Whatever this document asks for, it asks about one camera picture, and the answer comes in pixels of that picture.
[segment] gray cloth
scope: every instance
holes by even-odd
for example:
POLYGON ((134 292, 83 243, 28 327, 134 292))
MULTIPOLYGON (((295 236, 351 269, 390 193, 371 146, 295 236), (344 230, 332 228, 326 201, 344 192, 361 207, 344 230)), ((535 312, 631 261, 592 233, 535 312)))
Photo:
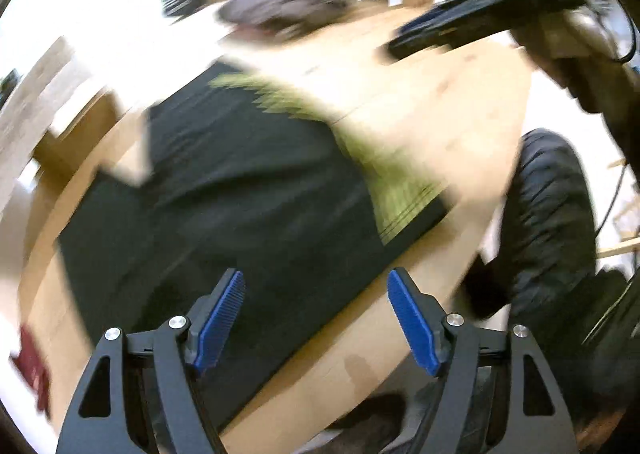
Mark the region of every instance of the gray cloth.
POLYGON ((229 0, 218 15, 286 39, 335 22, 348 6, 348 0, 229 0))

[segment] wooden stick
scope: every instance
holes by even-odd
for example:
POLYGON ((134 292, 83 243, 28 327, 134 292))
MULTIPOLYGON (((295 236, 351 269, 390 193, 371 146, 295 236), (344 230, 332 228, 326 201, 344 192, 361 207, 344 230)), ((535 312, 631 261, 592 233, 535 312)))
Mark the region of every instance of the wooden stick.
POLYGON ((612 246, 610 248, 600 249, 597 251, 596 257, 598 257, 598 259, 603 259, 604 257, 613 257, 615 255, 628 253, 638 248, 640 248, 640 237, 629 239, 628 241, 623 241, 622 243, 618 243, 616 246, 612 246))

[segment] red object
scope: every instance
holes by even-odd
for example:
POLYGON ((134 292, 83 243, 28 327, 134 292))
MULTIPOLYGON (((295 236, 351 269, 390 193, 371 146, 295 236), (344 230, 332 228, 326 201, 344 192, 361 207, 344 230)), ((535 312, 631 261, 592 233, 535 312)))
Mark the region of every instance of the red object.
POLYGON ((25 326, 20 326, 20 343, 20 354, 17 357, 12 357, 12 360, 25 382, 38 395, 38 410, 44 411, 50 418, 49 370, 36 347, 31 332, 25 326))

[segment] white floor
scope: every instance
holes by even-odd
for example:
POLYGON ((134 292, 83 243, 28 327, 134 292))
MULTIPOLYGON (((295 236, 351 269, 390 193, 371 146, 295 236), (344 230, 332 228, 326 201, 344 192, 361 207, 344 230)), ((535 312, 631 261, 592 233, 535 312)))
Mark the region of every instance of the white floor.
MULTIPOLYGON (((0 18, 0 76, 12 68, 27 72, 53 40, 63 35, 85 64, 117 91, 124 104, 149 105, 186 84, 222 54, 218 40, 226 34, 225 29, 209 21, 209 17, 202 17, 198 22, 206 24, 189 21, 172 24, 161 15, 161 0, 12 0, 0 18)), ((602 117, 581 111, 575 100, 537 71, 533 75, 523 132, 536 127, 554 130, 574 145, 582 160, 599 222, 620 173, 620 168, 607 169, 607 165, 621 157, 602 117)), ((613 214, 634 195, 634 182, 631 173, 626 173, 613 214)), ((638 223, 640 217, 631 224, 638 223)), ((497 246, 495 230, 494 223, 483 246, 488 255, 497 246)), ((619 239, 609 221, 598 245, 609 246, 619 239)), ((626 255, 603 264, 620 265, 629 275, 631 262, 631 256, 626 255)), ((5 329, 0 339, 1 355, 15 348, 14 333, 5 329)), ((0 394, 5 401, 8 398, 5 389, 13 382, 8 382, 5 376, 0 376, 0 380, 0 394)), ((24 418, 20 423, 26 434, 40 435, 39 452, 52 453, 55 438, 51 430, 42 417, 34 419, 33 412, 19 401, 24 399, 11 400, 13 403, 8 407, 14 406, 10 411, 24 418)))

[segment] blue gripper pad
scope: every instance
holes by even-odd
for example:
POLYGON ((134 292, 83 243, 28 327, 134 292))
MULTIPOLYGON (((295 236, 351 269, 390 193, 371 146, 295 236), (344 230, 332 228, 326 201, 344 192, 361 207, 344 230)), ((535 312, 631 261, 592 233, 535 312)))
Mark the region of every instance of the blue gripper pad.
POLYGON ((416 363, 431 376, 438 376, 449 353, 442 320, 446 313, 436 299, 418 290, 404 268, 388 275, 387 292, 416 363))
POLYGON ((230 268, 211 295, 199 298, 191 309, 184 361, 193 366, 197 377, 218 363, 244 301, 244 288, 242 272, 230 268))

